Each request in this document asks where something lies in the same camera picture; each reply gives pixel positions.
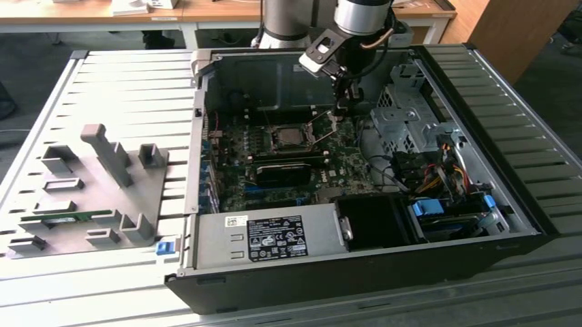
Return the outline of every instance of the wooden desk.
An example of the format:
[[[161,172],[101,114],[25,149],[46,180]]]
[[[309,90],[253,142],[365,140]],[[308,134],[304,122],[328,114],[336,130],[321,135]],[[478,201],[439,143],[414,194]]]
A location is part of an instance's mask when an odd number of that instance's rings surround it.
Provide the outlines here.
[[[114,17],[109,4],[110,0],[0,0],[0,33],[179,29],[187,48],[195,50],[196,30],[257,28],[260,18],[257,3],[233,0],[180,0],[173,10]],[[456,13],[443,11],[432,0],[415,0],[403,6],[395,13],[415,30],[415,43],[438,43]]]
[[[121,24],[180,21],[184,2],[173,10],[149,9],[148,14],[110,16],[110,0],[0,0],[0,24]]]
[[[185,0],[183,12],[184,38],[199,29],[244,29],[257,28],[259,4],[233,0]],[[414,3],[396,5],[397,19],[403,20],[415,31],[415,43],[436,44],[443,35],[448,20],[456,12],[440,9],[432,0],[415,0]]]
[[[53,3],[52,0],[0,0],[0,33],[144,31],[180,29],[183,4],[173,10],[110,16],[110,0]]]

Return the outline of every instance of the power supply label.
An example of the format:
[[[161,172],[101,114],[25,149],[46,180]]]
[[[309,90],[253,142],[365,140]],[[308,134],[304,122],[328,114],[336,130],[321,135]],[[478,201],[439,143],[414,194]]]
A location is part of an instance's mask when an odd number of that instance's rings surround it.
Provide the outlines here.
[[[247,221],[248,257],[252,262],[307,255],[300,216]]]

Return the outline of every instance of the metal slotted table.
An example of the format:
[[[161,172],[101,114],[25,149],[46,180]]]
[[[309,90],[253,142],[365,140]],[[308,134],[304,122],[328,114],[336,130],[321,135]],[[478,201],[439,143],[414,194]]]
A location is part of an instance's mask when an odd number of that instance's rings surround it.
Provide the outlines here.
[[[209,316],[193,314],[164,287],[163,276],[176,270],[179,259],[175,255],[156,256],[153,247],[20,260],[0,258],[2,325],[579,324],[582,217],[580,201],[571,194],[582,182],[567,168],[543,172],[547,163],[576,164],[576,159],[478,52],[451,46],[428,50],[520,178],[538,195],[551,197],[543,200],[543,207],[560,238],[528,255],[499,262],[471,279]],[[36,182],[36,175],[28,173],[38,167],[38,152],[46,142],[76,136],[70,125],[78,115],[90,114],[106,125],[109,140],[121,141],[128,150],[145,142],[169,150],[156,233],[157,237],[181,234],[193,99],[189,56],[185,50],[116,51],[89,52],[86,57],[69,60],[0,186],[0,212],[33,202],[30,194],[18,191]],[[552,174],[552,180],[539,181],[535,176],[540,174]],[[0,253],[16,228],[16,222],[2,214]]]

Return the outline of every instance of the sticker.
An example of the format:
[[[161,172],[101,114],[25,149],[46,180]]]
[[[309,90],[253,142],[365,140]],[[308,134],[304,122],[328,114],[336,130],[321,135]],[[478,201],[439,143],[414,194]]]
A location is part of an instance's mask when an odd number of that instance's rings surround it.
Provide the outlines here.
[[[76,219],[72,217],[52,218],[44,219],[42,223],[76,223]]]
[[[225,227],[239,227],[247,225],[248,216],[227,216],[224,217]]]
[[[252,262],[307,255],[300,216],[248,220],[248,252]]]
[[[179,18],[177,17],[152,17],[152,20],[155,21],[155,22],[163,22],[163,21],[168,21],[168,20],[177,20]]]

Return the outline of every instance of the floor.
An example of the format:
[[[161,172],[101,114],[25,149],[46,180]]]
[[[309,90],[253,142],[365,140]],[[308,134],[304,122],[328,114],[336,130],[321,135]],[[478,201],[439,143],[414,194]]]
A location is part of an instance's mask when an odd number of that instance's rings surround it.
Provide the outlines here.
[[[199,35],[201,47],[244,46],[252,30],[232,32],[229,37],[216,31]],[[184,41],[177,31],[169,33],[176,46]],[[72,50],[143,49],[141,33],[61,33],[61,43],[52,45],[54,34],[0,34],[0,81],[18,110],[0,121],[2,129],[29,129],[42,109]],[[560,54],[563,39],[547,44],[515,88],[538,114],[556,131],[574,152],[582,154],[582,51]],[[21,131],[0,134],[0,180],[24,142]]]

